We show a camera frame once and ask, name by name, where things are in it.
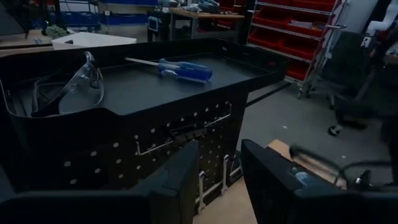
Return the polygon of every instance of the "white box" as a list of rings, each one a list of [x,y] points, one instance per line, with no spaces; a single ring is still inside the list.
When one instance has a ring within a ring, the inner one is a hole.
[[[52,40],[54,50],[78,49],[83,47],[101,47],[110,45],[135,44],[137,39],[129,37],[118,37],[113,35],[93,34],[79,32],[65,37]]]

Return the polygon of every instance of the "safety glasses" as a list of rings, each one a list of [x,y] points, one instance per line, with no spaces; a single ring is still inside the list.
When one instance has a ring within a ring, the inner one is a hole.
[[[31,116],[75,113],[98,106],[104,98],[104,81],[94,57],[84,52],[72,62],[77,72],[58,72],[34,83]]]

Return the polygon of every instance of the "chair wheel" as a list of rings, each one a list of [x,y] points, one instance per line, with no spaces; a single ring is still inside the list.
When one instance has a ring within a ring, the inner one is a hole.
[[[340,130],[335,131],[336,126],[330,126],[328,129],[328,134],[331,136],[337,136],[340,134]]]
[[[297,94],[297,99],[300,99],[303,96],[303,91],[299,90]]]

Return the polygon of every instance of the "gray floor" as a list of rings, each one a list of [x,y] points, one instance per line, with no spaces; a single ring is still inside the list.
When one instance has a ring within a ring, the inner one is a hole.
[[[281,83],[255,91],[249,99],[261,96]],[[240,139],[266,146],[274,139],[298,144],[327,157],[339,166],[366,159],[389,160],[387,146],[380,141],[380,123],[372,121],[364,131],[344,129],[337,137],[327,133],[335,115],[324,97],[298,100],[297,87],[290,86],[246,109]],[[371,169],[375,183],[390,182],[390,169]],[[348,172],[356,177],[364,169]]]

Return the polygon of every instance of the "pegboard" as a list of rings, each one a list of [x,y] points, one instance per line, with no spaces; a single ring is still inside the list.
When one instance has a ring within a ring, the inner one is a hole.
[[[50,160],[35,157],[31,163],[35,172],[24,190],[130,189],[192,139],[199,142],[200,170],[206,173],[203,190],[209,190],[223,179],[224,156],[234,155],[243,102],[243,98],[215,100],[157,125],[123,129],[104,144],[94,141],[90,148],[52,154],[57,156]]]

